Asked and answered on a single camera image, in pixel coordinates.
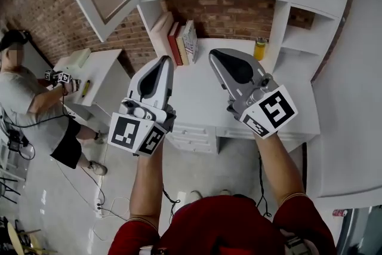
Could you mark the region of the black battery pack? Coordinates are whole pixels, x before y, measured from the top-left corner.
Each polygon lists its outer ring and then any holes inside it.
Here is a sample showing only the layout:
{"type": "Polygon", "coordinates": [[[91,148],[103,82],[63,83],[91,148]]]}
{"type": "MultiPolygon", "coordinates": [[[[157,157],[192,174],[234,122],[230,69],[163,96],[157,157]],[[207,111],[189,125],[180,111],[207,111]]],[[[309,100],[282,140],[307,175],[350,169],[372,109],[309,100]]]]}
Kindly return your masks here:
{"type": "Polygon", "coordinates": [[[27,138],[21,135],[17,130],[8,130],[8,149],[16,153],[20,153],[22,148],[26,148],[29,144],[27,138]]]}

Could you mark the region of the yellow drink bottle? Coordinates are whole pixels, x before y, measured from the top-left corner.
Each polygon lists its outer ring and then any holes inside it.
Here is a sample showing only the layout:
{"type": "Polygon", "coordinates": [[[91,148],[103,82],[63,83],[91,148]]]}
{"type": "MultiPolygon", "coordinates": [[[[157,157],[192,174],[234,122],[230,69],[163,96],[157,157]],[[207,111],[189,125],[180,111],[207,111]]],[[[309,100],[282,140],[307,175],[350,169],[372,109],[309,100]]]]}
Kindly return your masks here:
{"type": "Polygon", "coordinates": [[[261,61],[264,58],[265,50],[267,46],[267,40],[265,38],[257,38],[254,46],[253,56],[256,60],[261,61]]]}

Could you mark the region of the patterned cover book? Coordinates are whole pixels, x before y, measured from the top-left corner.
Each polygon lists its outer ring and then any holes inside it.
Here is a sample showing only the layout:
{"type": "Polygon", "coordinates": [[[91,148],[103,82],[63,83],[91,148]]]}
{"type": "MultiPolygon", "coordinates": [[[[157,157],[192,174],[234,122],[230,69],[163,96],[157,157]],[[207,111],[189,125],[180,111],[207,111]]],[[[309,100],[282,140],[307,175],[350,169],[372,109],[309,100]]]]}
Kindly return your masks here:
{"type": "Polygon", "coordinates": [[[195,63],[198,53],[198,37],[193,20],[188,20],[182,34],[189,63],[195,63]]]}

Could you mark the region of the person's right forearm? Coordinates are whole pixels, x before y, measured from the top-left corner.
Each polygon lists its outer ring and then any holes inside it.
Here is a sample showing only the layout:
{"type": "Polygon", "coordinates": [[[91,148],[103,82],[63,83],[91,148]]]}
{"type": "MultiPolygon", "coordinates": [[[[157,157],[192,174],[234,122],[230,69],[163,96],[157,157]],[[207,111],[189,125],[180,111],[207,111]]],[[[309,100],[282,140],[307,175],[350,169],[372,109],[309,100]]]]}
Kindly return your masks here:
{"type": "Polygon", "coordinates": [[[306,195],[300,172],[278,135],[254,137],[278,206],[294,196],[306,195]]]}

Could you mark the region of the large pale pink book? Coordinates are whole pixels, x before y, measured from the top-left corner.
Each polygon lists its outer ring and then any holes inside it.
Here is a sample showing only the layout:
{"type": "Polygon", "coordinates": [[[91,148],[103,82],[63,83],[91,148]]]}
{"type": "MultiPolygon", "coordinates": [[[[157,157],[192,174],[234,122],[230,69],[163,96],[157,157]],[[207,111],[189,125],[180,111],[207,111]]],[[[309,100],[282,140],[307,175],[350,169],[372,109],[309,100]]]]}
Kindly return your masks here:
{"type": "Polygon", "coordinates": [[[165,12],[157,19],[149,35],[157,56],[169,56],[175,64],[175,58],[168,40],[173,24],[174,18],[172,13],[165,12]]]}

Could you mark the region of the black metal stand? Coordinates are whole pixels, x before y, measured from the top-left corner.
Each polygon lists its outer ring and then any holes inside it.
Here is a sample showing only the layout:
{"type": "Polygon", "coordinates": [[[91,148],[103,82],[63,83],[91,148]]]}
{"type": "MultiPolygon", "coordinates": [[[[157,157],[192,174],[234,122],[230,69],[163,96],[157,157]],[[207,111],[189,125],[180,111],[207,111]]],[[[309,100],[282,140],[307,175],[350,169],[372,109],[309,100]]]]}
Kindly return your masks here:
{"type": "Polygon", "coordinates": [[[16,179],[0,177],[0,198],[18,204],[17,200],[21,196],[21,193],[17,190],[18,183],[19,181],[16,179]]]}

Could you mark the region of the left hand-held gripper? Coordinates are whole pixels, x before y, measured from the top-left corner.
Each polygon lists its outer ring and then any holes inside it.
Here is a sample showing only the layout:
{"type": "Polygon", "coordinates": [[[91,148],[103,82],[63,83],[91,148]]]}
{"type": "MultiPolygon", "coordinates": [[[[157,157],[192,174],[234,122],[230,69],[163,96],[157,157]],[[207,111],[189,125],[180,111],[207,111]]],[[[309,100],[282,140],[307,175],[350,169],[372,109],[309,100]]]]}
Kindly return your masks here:
{"type": "Polygon", "coordinates": [[[151,60],[134,74],[128,98],[122,101],[119,112],[112,114],[108,144],[134,156],[153,155],[176,119],[176,111],[168,104],[173,76],[169,56],[151,60]]]}

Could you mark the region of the grey board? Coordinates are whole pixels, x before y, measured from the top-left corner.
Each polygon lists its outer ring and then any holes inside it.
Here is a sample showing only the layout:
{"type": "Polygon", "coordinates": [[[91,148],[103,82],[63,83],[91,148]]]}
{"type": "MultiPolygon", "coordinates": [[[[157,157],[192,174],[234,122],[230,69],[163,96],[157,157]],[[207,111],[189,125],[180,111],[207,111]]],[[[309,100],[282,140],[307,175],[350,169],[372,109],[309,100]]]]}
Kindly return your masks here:
{"type": "Polygon", "coordinates": [[[46,70],[52,69],[47,60],[29,41],[24,44],[23,66],[27,67],[35,75],[44,74],[46,70]]]}

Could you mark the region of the person's red shirt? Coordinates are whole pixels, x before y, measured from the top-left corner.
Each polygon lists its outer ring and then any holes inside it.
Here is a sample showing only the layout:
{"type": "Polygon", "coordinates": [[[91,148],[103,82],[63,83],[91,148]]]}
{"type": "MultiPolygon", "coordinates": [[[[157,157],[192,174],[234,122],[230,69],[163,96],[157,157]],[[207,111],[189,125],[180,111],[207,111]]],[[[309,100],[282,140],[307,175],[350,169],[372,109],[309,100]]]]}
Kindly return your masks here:
{"type": "Polygon", "coordinates": [[[244,196],[210,196],[185,205],[163,235],[133,218],[108,255],[337,255],[330,230],[303,193],[286,198],[273,220],[244,196]]]}

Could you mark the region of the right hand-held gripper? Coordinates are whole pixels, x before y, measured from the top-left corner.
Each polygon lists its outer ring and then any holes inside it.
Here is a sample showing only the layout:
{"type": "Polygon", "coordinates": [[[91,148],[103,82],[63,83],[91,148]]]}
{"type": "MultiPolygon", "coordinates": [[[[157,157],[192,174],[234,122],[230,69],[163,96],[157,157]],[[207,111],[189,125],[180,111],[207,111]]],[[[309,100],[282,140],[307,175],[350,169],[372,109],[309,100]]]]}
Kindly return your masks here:
{"type": "Polygon", "coordinates": [[[256,136],[268,138],[298,114],[285,86],[266,74],[253,56],[232,48],[215,48],[208,58],[221,86],[232,98],[238,98],[230,99],[227,110],[256,136]]]}

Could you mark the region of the tan book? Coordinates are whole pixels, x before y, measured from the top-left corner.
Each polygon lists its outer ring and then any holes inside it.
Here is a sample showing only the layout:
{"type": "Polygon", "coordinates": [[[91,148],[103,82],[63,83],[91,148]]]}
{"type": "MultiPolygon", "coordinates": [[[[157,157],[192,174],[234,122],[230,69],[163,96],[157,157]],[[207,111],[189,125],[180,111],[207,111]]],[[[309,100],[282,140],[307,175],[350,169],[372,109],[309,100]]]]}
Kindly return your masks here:
{"type": "Polygon", "coordinates": [[[180,58],[181,58],[183,66],[188,66],[189,65],[189,59],[188,59],[185,44],[183,41],[184,28],[185,28],[185,26],[180,26],[180,29],[179,29],[177,37],[176,37],[176,43],[178,46],[178,50],[180,53],[180,58]]]}

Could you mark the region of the red book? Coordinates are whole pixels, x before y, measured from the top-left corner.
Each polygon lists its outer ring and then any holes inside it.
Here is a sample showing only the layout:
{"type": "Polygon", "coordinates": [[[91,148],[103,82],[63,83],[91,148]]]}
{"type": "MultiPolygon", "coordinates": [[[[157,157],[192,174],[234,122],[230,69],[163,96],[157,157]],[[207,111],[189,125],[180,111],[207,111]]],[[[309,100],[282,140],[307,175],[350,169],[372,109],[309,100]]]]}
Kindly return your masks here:
{"type": "Polygon", "coordinates": [[[183,62],[182,62],[181,56],[180,56],[180,52],[178,49],[177,41],[176,41],[176,38],[177,38],[177,35],[178,35],[180,28],[181,28],[181,25],[177,21],[173,24],[173,26],[172,26],[169,34],[168,34],[168,41],[170,43],[171,51],[172,51],[172,54],[174,56],[174,61],[175,61],[177,66],[183,65],[183,62]]]}

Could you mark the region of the white desk with drawers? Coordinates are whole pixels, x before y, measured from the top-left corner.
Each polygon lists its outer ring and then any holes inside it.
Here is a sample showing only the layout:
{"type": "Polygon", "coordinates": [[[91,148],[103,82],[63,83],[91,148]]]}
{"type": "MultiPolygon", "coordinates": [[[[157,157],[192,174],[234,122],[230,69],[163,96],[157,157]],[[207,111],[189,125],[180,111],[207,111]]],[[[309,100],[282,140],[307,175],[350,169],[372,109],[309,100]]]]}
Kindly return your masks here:
{"type": "Polygon", "coordinates": [[[262,67],[284,85],[298,114],[278,132],[291,151],[320,126],[311,80],[334,38],[347,0],[141,0],[148,34],[171,12],[174,23],[193,20],[198,37],[195,63],[176,66],[170,105],[177,117],[168,140],[180,150],[217,153],[222,137],[252,139],[251,130],[228,113],[229,93],[209,62],[215,48],[252,54],[257,38],[267,46],[262,67]]]}

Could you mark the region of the person's left forearm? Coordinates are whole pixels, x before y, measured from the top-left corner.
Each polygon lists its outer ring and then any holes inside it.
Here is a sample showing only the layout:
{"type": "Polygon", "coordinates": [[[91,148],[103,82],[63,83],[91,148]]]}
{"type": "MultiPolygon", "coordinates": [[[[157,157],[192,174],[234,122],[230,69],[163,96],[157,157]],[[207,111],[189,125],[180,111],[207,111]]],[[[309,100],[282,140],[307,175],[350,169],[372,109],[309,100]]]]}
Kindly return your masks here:
{"type": "Polygon", "coordinates": [[[162,207],[163,193],[163,142],[151,157],[140,156],[130,196],[130,218],[143,219],[156,229],[162,207]]]}

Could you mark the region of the pale flat box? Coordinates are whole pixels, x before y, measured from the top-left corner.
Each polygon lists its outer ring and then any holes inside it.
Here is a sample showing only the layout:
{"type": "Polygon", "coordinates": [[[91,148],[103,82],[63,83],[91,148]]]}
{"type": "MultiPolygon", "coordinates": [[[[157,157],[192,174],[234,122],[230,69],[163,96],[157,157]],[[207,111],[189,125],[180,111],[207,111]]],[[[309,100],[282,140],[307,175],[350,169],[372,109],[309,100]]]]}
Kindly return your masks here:
{"type": "Polygon", "coordinates": [[[65,67],[69,70],[80,69],[91,54],[90,48],[74,51],[66,60],[65,67]]]}

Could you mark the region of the small white side table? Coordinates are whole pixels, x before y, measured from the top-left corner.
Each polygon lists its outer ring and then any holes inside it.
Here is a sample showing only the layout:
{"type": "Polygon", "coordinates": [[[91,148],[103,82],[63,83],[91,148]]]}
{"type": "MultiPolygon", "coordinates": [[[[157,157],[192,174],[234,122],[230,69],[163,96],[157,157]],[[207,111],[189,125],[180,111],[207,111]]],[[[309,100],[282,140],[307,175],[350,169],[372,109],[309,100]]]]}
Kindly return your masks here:
{"type": "Polygon", "coordinates": [[[105,126],[110,125],[112,114],[119,110],[130,83],[130,77],[118,60],[121,51],[93,52],[80,69],[67,69],[67,57],[62,57],[54,66],[54,70],[67,72],[73,78],[81,80],[80,90],[64,99],[65,106],[78,119],[87,121],[94,117],[105,126]],[[87,80],[91,81],[90,87],[87,95],[82,98],[87,80]]]}

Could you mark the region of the dark window frame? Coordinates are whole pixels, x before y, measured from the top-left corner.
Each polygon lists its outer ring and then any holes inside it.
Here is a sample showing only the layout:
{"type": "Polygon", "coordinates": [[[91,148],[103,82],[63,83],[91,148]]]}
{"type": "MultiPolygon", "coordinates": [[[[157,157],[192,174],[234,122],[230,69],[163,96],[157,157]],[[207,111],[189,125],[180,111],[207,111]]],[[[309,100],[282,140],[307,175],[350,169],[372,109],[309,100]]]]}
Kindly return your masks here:
{"type": "Polygon", "coordinates": [[[349,209],[337,242],[338,255],[382,255],[382,205],[349,209]]]}

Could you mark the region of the person's left shoe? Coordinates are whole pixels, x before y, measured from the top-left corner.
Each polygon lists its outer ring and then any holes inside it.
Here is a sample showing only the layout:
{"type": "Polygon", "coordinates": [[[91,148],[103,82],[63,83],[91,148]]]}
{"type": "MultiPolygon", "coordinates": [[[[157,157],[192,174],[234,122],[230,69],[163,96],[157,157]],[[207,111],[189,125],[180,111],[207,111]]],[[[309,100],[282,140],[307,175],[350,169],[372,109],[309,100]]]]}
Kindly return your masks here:
{"type": "Polygon", "coordinates": [[[191,203],[196,202],[202,198],[203,198],[203,196],[200,193],[200,191],[191,191],[187,196],[187,203],[191,204],[191,203]]]}

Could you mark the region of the wooden stool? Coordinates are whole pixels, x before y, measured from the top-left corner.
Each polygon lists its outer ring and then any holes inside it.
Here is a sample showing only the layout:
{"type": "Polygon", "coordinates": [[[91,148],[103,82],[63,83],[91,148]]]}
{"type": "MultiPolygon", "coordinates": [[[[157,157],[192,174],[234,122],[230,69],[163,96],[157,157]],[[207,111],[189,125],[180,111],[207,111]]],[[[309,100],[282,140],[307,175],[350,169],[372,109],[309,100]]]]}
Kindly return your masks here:
{"type": "Polygon", "coordinates": [[[8,231],[8,236],[10,238],[11,244],[17,255],[26,255],[28,251],[32,252],[34,255],[42,255],[40,244],[36,237],[33,235],[37,232],[40,232],[40,229],[27,232],[17,232],[15,227],[10,222],[7,223],[6,229],[8,231]],[[26,235],[27,238],[30,239],[31,246],[23,245],[21,242],[21,237],[23,235],[26,235]]]}

